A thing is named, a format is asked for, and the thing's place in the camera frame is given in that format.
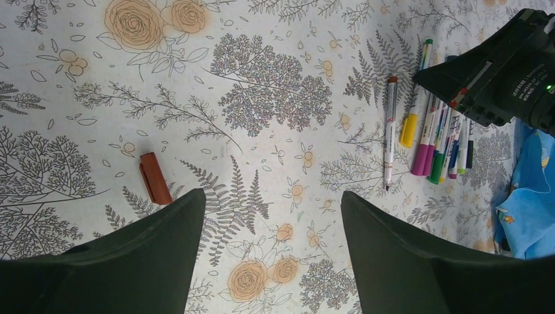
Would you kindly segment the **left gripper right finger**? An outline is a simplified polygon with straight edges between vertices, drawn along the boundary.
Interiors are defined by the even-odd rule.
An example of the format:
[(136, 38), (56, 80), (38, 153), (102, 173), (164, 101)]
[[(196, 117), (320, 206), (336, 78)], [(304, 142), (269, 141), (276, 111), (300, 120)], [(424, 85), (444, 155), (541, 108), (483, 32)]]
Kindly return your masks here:
[(446, 241), (346, 191), (341, 213), (363, 313), (553, 313), (554, 257)]

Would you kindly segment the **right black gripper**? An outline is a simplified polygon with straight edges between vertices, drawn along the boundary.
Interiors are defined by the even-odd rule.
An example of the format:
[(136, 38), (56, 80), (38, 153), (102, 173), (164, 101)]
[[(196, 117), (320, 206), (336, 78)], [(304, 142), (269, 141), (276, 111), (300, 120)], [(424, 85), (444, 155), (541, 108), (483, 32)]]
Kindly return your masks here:
[(413, 82), (483, 125), (517, 118), (554, 135), (554, 14), (522, 9), (468, 52)]

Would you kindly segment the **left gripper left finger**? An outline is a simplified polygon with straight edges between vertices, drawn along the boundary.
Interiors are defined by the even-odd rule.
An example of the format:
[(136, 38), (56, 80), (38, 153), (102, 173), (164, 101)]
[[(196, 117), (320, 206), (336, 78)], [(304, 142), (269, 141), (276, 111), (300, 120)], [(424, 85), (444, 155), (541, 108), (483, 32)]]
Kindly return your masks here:
[(183, 313), (206, 195), (58, 254), (1, 261), (2, 313)]

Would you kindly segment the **yellow cap marker pen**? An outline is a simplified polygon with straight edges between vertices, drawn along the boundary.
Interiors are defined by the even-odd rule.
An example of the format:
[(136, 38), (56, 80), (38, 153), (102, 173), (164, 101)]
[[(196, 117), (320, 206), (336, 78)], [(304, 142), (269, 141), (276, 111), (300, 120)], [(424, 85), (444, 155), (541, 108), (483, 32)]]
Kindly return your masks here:
[[(422, 46), (421, 58), (418, 65), (417, 71), (427, 69), (429, 66), (429, 58), (433, 48), (433, 40), (426, 39)], [(416, 125), (418, 122), (418, 114), (420, 111), (420, 100), (419, 98), (419, 88), (414, 88), (415, 95), (412, 98), (412, 102), (404, 120), (403, 128), (400, 136), (400, 144), (406, 148), (411, 148), (414, 142), (414, 135), (416, 132)]]

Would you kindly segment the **brown marker pen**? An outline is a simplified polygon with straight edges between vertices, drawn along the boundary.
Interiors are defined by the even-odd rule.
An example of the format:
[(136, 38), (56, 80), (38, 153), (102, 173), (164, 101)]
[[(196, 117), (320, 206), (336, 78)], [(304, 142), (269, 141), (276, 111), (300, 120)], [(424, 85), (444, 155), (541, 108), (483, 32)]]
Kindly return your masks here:
[(395, 150), (396, 106), (397, 106), (396, 76), (389, 77), (387, 82), (387, 105), (385, 112), (385, 150), (384, 150), (384, 186), (389, 191), (392, 185), (393, 161)]

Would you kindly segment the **brown pen cap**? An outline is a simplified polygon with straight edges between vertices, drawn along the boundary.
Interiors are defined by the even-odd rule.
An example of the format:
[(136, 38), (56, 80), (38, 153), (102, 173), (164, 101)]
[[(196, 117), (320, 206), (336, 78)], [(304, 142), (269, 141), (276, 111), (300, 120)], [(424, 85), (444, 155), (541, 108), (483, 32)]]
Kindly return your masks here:
[(139, 170), (151, 201), (158, 205), (170, 204), (172, 197), (156, 154), (149, 152), (139, 158)]

